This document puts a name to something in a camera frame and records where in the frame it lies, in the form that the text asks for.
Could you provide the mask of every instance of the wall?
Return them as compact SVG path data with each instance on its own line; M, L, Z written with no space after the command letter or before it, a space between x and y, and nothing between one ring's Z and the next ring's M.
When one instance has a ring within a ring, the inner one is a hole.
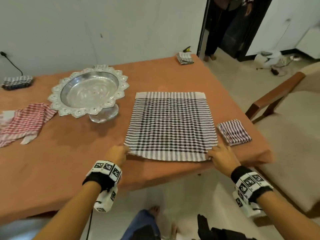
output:
M320 0L272 0L247 52L294 49L306 31L320 20Z
M206 0L1 0L0 51L27 75L197 52ZM18 76L0 57L0 76Z

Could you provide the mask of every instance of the orange tablecloth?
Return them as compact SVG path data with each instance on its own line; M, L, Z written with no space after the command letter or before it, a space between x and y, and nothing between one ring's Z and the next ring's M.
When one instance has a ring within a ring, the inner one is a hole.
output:
M239 119L252 142L234 146L245 165L273 161L270 148L246 115L228 95L200 59L180 65L176 57L116 65L128 76L130 87L117 100L118 116L97 124L88 115L79 119L55 115L30 144L20 140L0 148L0 224L60 209L81 188L86 173L106 150L123 143L129 126L136 92L204 92L215 125ZM0 91L0 111L25 108L46 102L51 88L71 72L35 78L34 85L14 91ZM211 161L163 162L128 156L123 165L119 190L136 190L165 183L212 168Z

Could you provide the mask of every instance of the wooden chair armrest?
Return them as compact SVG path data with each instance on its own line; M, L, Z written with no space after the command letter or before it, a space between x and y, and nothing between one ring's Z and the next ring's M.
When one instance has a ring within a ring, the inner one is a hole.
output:
M254 122L258 122L261 119L267 117L274 113L274 109L277 107L279 102L286 97L292 90L306 77L306 75L302 72L295 73L288 80L281 83L279 86L268 92L266 95L255 101L248 111L245 113L246 116L252 120L257 113L259 113L263 108L268 108L263 113L262 117L254 120Z

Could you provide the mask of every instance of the chair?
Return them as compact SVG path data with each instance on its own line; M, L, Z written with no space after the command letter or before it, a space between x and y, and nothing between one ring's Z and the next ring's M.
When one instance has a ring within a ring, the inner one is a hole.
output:
M275 156L275 163L256 170L300 212L320 217L320 62L303 68L254 102L246 116ZM271 224L267 216L254 222Z

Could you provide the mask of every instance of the decorative petal rim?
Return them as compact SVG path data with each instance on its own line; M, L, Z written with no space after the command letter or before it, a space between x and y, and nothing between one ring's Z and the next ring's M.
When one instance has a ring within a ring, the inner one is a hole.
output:
M89 72L108 72L114 75L119 82L119 86L117 91L114 94L114 97L103 101L102 104L97 104L94 107L85 108L85 109L78 109L66 106L61 101L61 92L62 89L67 85L68 82L70 82L72 79L85 74ZM113 67L109 67L107 65L96 65L92 68L86 68L82 70L81 72L73 72L69 77L65 77L59 81L59 84L54 86L51 91L52 94L48 97L48 100L52 102L50 105L50 108L53 110L57 110L59 112L60 116L71 114L75 118L79 118L81 116L84 116L85 114L90 115L97 115L99 112L101 112L102 109L113 107L116 103L117 99L123 98L125 96L124 90L129 87L129 84L126 82L128 79L127 76L122 74L122 71L115 70Z

